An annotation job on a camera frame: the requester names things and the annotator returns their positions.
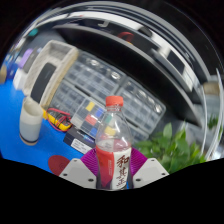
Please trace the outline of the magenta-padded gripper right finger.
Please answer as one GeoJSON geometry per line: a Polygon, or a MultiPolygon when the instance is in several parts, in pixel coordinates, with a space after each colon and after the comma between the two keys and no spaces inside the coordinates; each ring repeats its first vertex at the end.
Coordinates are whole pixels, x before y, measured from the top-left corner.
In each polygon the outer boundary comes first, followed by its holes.
{"type": "Polygon", "coordinates": [[[133,148],[130,158],[128,187],[136,189],[169,175],[156,158],[147,158],[133,148]]]}

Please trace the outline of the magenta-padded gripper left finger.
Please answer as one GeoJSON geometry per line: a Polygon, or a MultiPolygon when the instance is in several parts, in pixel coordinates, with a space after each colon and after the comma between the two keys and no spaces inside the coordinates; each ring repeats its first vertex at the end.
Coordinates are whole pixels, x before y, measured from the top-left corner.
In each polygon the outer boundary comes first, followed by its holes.
{"type": "Polygon", "coordinates": [[[72,159],[60,177],[78,186],[95,189],[97,187],[99,168],[96,150],[91,149],[80,159],[72,159]]]}

